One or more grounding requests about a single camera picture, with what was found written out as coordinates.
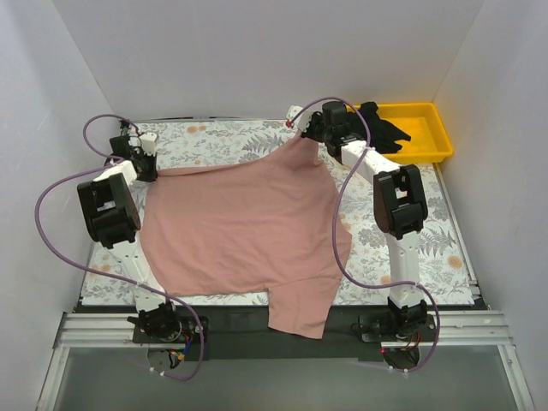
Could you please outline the black t shirt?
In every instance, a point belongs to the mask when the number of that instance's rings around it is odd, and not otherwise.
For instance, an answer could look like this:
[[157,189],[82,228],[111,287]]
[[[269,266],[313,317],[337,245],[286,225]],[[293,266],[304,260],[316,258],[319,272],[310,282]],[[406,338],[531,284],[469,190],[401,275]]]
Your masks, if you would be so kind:
[[[369,127],[371,141],[370,146],[374,147],[381,154],[397,153],[402,149],[399,141],[411,141],[411,136],[399,129],[397,126],[382,119],[378,115],[378,105],[375,102],[366,102],[358,109]],[[348,123],[350,131],[359,135],[359,140],[366,140],[366,129],[354,111],[348,111]]]

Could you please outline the yellow plastic bin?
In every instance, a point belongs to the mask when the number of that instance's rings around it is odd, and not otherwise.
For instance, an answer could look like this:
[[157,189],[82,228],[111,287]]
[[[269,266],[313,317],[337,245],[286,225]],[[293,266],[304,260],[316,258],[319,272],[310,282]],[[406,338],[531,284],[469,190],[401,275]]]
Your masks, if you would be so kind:
[[438,164],[454,153],[438,109],[432,103],[378,104],[378,115],[411,136],[402,149],[384,154],[399,164]]

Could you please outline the floral table mat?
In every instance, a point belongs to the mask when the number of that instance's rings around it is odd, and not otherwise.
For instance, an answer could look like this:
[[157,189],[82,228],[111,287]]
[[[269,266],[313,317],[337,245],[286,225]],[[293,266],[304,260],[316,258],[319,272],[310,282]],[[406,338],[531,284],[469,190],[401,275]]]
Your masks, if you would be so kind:
[[[142,123],[140,130],[159,135],[160,169],[246,163],[271,153],[295,134],[281,120],[149,122]],[[428,207],[418,248],[420,281],[439,306],[471,306],[479,292],[438,171],[422,165],[420,173]],[[358,174],[344,191],[340,218],[352,235],[346,270],[362,283],[390,283],[389,250],[374,220],[372,186]],[[89,307],[131,306],[134,296],[128,283],[91,272],[86,275],[80,302]]]

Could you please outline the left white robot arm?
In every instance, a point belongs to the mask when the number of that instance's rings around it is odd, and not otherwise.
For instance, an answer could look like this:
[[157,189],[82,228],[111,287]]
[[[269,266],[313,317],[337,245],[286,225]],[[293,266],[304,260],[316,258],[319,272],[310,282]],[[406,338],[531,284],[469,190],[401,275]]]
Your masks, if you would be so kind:
[[152,132],[131,135],[124,126],[110,138],[112,156],[122,161],[89,182],[80,183],[77,193],[91,238],[105,247],[123,275],[134,286],[134,304],[138,316],[128,318],[148,337],[171,343],[182,334],[182,322],[152,274],[142,247],[140,214],[130,187],[134,182],[155,182],[158,135]]

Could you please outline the pink t shirt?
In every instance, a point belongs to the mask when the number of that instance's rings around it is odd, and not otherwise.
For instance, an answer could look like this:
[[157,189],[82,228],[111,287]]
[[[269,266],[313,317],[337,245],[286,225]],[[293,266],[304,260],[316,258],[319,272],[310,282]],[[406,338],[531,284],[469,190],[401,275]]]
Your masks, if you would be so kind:
[[268,294],[268,325],[320,339],[352,236],[316,142],[295,136],[244,164],[163,170],[140,244],[173,296]]

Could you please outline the aluminium frame rail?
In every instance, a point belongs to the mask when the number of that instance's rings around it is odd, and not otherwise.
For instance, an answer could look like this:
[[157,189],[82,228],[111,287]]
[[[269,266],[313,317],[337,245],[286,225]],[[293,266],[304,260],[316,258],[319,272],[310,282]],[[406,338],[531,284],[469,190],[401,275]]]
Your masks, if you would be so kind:
[[260,307],[206,307],[207,356],[170,369],[166,348],[134,343],[124,313],[63,317],[40,410],[532,410],[515,346],[497,311],[446,311],[440,339],[422,337],[424,366],[384,359],[356,307],[334,308],[322,339],[271,331]]

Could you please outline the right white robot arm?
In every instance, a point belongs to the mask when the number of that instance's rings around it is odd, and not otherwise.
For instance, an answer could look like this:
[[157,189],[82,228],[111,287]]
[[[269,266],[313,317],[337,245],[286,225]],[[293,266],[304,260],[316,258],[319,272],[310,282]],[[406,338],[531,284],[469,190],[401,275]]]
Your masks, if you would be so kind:
[[373,214],[389,250],[390,283],[386,313],[369,325],[371,332],[407,340],[427,322],[427,292],[420,286],[420,232],[428,216],[417,166],[389,160],[375,146],[394,127],[381,119],[375,104],[351,107],[339,98],[322,98],[320,111],[293,106],[288,126],[325,145],[329,155],[365,178],[373,189]]

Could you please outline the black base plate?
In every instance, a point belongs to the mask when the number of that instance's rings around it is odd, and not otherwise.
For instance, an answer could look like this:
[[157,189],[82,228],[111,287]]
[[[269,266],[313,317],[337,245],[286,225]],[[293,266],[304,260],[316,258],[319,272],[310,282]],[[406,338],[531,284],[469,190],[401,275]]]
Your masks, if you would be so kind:
[[205,333],[205,360],[335,359],[381,361],[383,343],[406,346],[431,343],[433,316],[422,325],[398,330],[384,306],[333,306],[320,339],[301,337],[267,326],[266,307],[197,308]]

